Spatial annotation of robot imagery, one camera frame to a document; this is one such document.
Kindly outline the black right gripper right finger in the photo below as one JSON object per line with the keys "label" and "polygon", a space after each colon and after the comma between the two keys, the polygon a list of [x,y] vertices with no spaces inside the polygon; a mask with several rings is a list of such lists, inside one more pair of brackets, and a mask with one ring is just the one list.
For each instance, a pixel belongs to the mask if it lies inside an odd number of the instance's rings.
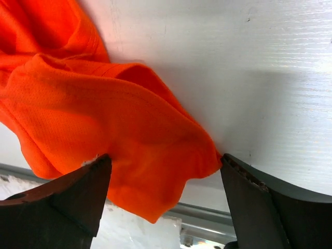
{"label": "black right gripper right finger", "polygon": [[331,248],[331,196],[224,154],[220,170],[237,240],[226,248]]}

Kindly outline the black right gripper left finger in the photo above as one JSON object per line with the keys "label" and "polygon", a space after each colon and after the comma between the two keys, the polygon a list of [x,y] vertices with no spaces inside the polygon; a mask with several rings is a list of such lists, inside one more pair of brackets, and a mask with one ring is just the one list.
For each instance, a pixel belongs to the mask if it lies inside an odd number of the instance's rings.
{"label": "black right gripper left finger", "polygon": [[90,248],[112,172],[103,154],[79,169],[1,201],[1,248]]}

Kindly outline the orange t-shirt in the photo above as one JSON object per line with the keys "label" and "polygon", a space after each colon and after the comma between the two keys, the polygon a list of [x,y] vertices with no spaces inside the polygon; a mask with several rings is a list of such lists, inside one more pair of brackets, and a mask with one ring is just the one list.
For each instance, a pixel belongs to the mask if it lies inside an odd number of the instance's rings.
{"label": "orange t-shirt", "polygon": [[221,167],[210,136],[142,64],[112,63],[76,1],[1,1],[1,122],[41,178],[108,154],[108,198],[151,223]]}

